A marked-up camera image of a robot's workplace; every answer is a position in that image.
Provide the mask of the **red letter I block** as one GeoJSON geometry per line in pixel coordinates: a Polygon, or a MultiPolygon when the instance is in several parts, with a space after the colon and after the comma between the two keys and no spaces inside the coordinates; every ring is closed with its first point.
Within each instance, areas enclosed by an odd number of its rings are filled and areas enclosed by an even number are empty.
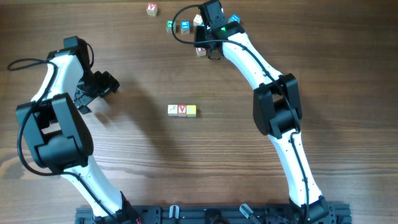
{"type": "Polygon", "coordinates": [[[196,48],[196,53],[198,57],[204,57],[206,55],[206,49],[202,47],[196,48]]]}

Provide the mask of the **yellow block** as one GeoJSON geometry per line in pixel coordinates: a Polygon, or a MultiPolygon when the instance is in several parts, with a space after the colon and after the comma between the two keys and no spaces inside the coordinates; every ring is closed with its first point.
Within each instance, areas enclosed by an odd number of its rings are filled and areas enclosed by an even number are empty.
{"type": "Polygon", "coordinates": [[[187,105],[187,117],[196,117],[197,116],[197,106],[196,105],[187,105]]]}

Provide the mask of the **red letter V block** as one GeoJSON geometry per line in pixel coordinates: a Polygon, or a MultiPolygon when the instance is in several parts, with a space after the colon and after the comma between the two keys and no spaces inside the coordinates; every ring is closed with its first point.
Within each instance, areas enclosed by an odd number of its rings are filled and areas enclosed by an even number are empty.
{"type": "Polygon", "coordinates": [[[177,116],[186,117],[187,116],[187,106],[177,105],[177,116]]]}

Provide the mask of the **natural picture block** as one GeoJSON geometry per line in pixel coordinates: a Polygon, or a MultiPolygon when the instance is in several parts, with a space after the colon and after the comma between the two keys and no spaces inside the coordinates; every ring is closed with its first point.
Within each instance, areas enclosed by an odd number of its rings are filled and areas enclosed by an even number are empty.
{"type": "Polygon", "coordinates": [[[178,116],[178,105],[168,105],[167,113],[169,116],[178,116]]]}

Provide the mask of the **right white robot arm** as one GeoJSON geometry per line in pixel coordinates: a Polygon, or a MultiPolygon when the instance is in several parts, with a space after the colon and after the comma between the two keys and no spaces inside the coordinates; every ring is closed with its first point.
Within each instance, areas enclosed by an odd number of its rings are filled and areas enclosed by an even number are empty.
{"type": "Polygon", "coordinates": [[[328,215],[328,207],[303,150],[302,109],[296,78],[291,73],[283,75],[267,63],[240,23],[227,20],[219,1],[207,1],[198,10],[203,25],[195,34],[195,45],[218,50],[253,89],[253,119],[279,156],[294,208],[293,221],[319,222],[328,215]]]}

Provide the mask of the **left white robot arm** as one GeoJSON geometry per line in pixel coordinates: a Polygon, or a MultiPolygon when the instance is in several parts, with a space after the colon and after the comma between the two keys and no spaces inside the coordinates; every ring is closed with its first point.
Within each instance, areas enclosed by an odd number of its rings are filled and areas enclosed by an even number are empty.
{"type": "Polygon", "coordinates": [[[77,223],[141,223],[139,213],[96,163],[82,118],[90,112],[89,103],[117,92],[119,82],[109,72],[92,72],[93,49],[77,36],[64,39],[63,48],[45,60],[23,61],[25,68],[46,65],[47,74],[31,101],[16,108],[22,165],[39,176],[59,175],[75,186],[90,204],[88,210],[77,210],[77,223]]]}

